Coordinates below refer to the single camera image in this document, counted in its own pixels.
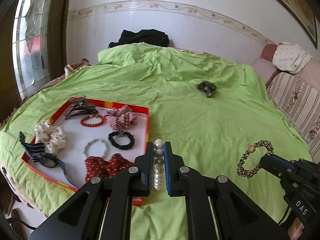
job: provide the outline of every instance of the white scrunchie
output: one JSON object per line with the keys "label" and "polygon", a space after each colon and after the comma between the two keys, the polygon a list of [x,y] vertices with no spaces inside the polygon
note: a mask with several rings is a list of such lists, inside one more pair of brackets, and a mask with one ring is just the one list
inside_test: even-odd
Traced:
{"label": "white scrunchie", "polygon": [[46,152],[57,155],[58,150],[66,146],[66,134],[63,126],[53,126],[47,120],[35,126],[36,143],[44,143]]}

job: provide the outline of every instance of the green blanket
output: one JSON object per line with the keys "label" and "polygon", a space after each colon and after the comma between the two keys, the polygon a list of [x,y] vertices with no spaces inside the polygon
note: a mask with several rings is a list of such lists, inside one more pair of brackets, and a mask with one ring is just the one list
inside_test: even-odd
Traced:
{"label": "green blanket", "polygon": [[[283,216],[286,203],[279,179],[264,170],[251,179],[242,178],[236,172],[238,161],[250,144],[261,139],[271,141],[275,154],[285,159],[311,158],[307,144],[273,106],[251,66],[146,44],[101,51],[98,62],[34,95],[0,132],[1,163],[41,211],[52,214],[73,192],[21,162],[18,133],[22,130],[31,141],[37,123],[71,96],[86,95],[148,107],[150,141],[170,141],[186,165],[212,178],[226,175],[274,220]],[[196,89],[204,80],[217,86],[213,98]],[[257,149],[244,167],[253,168],[265,152]],[[165,187],[153,189],[132,215],[131,239],[187,239],[185,200],[170,198]]]}

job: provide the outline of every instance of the striped upholstery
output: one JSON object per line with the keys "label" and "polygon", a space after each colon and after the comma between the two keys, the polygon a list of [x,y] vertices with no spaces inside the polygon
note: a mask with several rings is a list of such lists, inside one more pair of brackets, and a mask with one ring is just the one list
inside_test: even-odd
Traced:
{"label": "striped upholstery", "polygon": [[289,116],[308,142],[314,162],[320,161],[320,92],[285,72],[267,88],[269,98]]}

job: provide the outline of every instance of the stained glass window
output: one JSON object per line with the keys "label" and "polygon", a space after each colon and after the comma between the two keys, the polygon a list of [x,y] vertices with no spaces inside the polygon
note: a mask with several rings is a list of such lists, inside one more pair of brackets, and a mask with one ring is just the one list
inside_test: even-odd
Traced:
{"label": "stained glass window", "polygon": [[51,0],[19,0],[13,25],[12,56],[21,100],[51,80],[47,23]]}

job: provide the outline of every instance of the floor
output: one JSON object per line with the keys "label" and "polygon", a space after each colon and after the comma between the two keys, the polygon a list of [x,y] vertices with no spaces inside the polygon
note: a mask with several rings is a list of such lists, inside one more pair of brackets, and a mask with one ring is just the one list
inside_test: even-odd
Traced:
{"label": "floor", "polygon": [[[32,227],[38,227],[46,219],[44,214],[40,213],[36,209],[28,207],[27,205],[21,202],[16,201],[14,203],[13,208],[18,209],[21,216],[21,220],[23,220]],[[25,231],[25,236],[28,238],[30,234],[33,232],[33,230],[27,228],[24,225],[22,227]]]}

